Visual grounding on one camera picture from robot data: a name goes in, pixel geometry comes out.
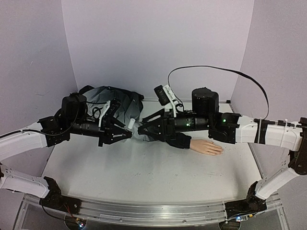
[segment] gray fabric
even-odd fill
[[[143,109],[143,105],[140,99],[139,94],[135,92],[130,92],[129,95],[124,93],[121,90],[114,89],[112,87],[101,86],[98,88],[94,88],[89,90],[83,94],[88,102],[96,102],[96,103],[105,103],[107,101],[111,101],[113,99],[119,99],[121,105],[119,109],[114,114],[114,117],[120,122],[124,123],[128,126],[131,118],[134,118],[136,122],[132,130],[132,138],[139,139],[144,141],[153,141],[153,138],[147,135],[139,135],[138,127],[141,126],[140,114]],[[92,110],[95,107],[102,108],[103,104],[87,104],[88,106],[88,114],[93,115]]]

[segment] black sleeve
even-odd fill
[[[175,140],[165,140],[170,146],[179,148],[179,149],[189,149],[191,137],[183,133],[176,133]]]

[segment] white wall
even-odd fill
[[[183,65],[241,67],[254,0],[62,0],[78,88],[112,85],[155,98],[154,87]],[[231,98],[237,76],[181,70],[171,79],[179,97],[208,87]]]
[[[307,1],[255,1],[242,71],[267,91],[269,119],[299,121],[307,116]],[[264,117],[266,103],[261,91],[239,78],[232,97],[236,111]],[[287,151],[254,145],[265,173],[270,173]],[[307,225],[307,176],[295,178],[279,190],[291,230]]]
[[[0,1],[0,134],[54,115],[75,90],[61,0]],[[28,151],[2,163],[39,176],[51,150]],[[22,197],[0,190],[0,229],[12,229]]]

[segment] white table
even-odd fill
[[[186,109],[191,103],[185,103]],[[144,102],[142,117],[161,109]],[[232,112],[220,104],[221,112]],[[188,133],[208,139],[207,131]],[[260,173],[248,144],[225,144],[220,156],[207,156],[166,143],[125,140],[98,147],[98,139],[71,135],[57,145],[44,175],[62,193],[78,198],[146,204],[181,204],[243,199]]]

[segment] hand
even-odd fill
[[[223,149],[221,146],[214,145],[213,142],[207,140],[191,140],[190,149],[207,155],[221,155]]]

